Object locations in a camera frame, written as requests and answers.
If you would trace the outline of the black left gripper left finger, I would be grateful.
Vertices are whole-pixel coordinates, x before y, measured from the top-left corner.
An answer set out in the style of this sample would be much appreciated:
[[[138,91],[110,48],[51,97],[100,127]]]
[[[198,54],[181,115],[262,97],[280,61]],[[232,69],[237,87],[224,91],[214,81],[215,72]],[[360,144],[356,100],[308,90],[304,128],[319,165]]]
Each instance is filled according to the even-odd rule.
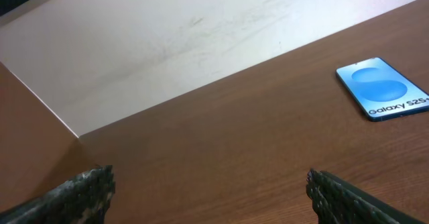
[[[1,213],[1,223],[99,223],[115,194],[112,166],[80,173],[45,194]]]

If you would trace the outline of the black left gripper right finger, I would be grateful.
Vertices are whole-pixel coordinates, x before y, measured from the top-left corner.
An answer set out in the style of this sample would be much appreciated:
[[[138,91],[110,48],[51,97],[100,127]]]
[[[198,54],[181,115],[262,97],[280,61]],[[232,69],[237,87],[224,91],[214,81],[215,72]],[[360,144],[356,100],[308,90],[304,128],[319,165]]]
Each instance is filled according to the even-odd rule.
[[[310,169],[306,180],[318,224],[424,224],[330,172]]]

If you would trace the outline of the blue Galaxy smartphone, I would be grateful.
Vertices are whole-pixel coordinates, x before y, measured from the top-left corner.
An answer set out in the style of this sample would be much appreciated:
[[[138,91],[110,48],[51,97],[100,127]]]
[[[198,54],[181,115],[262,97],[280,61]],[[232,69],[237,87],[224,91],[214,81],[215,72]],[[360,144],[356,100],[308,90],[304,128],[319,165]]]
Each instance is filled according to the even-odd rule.
[[[336,69],[339,80],[370,121],[428,110],[428,93],[379,57]]]

